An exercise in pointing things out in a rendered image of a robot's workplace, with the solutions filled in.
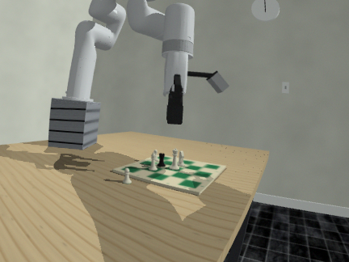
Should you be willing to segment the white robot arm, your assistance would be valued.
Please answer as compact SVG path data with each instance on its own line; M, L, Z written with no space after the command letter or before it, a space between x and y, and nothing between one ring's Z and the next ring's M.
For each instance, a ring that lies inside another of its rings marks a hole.
M174 3L165 14L148 7L155 0L128 0L127 16L131 29L140 34L162 40L162 53L184 51L193 55L195 12L184 3ZM74 53L71 62L66 96L62 99L93 102L90 91L95 71L96 50L112 48L126 18L125 9L116 0L92 0L89 15L106 27L90 20L83 20L75 31ZM203 77L217 93L229 84L216 71L213 74L187 72L187 76ZM90 100L89 100L90 99Z

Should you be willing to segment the black rook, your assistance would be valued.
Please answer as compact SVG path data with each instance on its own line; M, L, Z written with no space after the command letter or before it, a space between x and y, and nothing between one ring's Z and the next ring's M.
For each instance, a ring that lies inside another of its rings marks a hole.
M158 167L165 167L166 165L164 164L164 156L165 154L164 153L159 153L159 164L158 164Z

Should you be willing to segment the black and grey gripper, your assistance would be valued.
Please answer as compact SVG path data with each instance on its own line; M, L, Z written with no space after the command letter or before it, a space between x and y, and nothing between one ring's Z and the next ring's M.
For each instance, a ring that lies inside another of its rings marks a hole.
M162 57L166 59L163 94L169 94L166 120L168 124L181 125L183 96L187 87L187 65L193 55L184 51L166 51L162 53Z

